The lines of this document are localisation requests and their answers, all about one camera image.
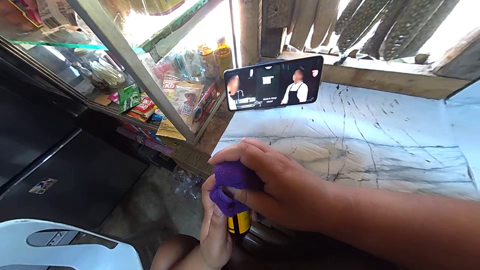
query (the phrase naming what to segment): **white tabletop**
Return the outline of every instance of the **white tabletop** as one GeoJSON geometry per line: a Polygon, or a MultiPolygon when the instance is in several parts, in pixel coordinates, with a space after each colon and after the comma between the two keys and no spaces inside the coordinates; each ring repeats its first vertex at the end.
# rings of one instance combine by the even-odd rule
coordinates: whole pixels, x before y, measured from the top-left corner
{"type": "Polygon", "coordinates": [[[213,153],[243,137],[331,182],[480,198],[443,100],[322,83],[313,104],[236,112],[213,153]]]}

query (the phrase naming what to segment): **phone screen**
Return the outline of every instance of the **phone screen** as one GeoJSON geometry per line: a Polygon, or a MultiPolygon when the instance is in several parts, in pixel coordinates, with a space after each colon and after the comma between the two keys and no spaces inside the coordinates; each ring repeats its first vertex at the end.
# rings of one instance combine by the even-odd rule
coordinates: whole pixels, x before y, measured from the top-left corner
{"type": "Polygon", "coordinates": [[[315,102],[323,62],[322,56],[314,56],[225,71],[228,110],[315,102]]]}

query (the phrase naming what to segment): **knee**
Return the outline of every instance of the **knee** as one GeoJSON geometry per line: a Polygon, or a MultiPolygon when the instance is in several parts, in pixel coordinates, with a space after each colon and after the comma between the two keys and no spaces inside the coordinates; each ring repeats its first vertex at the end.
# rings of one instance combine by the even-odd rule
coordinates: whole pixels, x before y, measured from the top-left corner
{"type": "Polygon", "coordinates": [[[186,235],[186,234],[176,234],[169,238],[166,243],[173,243],[175,245],[181,246],[183,249],[189,250],[189,252],[200,244],[197,238],[186,235]]]}
{"type": "Polygon", "coordinates": [[[171,269],[199,244],[200,241],[190,235],[177,234],[172,236],[157,249],[150,269],[171,269]]]}

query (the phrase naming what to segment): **purple towel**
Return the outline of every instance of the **purple towel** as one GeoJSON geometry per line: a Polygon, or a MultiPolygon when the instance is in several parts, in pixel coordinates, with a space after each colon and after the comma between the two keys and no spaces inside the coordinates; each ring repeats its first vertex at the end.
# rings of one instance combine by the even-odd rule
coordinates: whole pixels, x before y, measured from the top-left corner
{"type": "Polygon", "coordinates": [[[248,206],[228,197],[219,188],[221,185],[236,189],[264,190],[265,183],[254,171],[245,167],[240,160],[221,162],[215,165],[214,173],[216,182],[210,191],[210,199],[218,205],[218,208],[226,216],[233,217],[235,214],[245,212],[248,210],[248,206]]]}

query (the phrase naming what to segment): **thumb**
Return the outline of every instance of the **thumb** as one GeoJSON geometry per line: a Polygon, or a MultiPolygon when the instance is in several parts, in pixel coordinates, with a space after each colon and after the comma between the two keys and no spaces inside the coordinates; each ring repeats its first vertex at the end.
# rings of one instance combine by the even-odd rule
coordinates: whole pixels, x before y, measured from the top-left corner
{"type": "Polygon", "coordinates": [[[231,186],[225,186],[230,197],[245,204],[260,214],[268,217],[278,212],[279,205],[275,199],[263,191],[254,189],[236,189],[231,186]]]}
{"type": "Polygon", "coordinates": [[[228,217],[222,213],[222,210],[215,204],[210,227],[208,228],[207,238],[212,239],[214,243],[222,243],[228,240],[227,233],[228,217]]]}

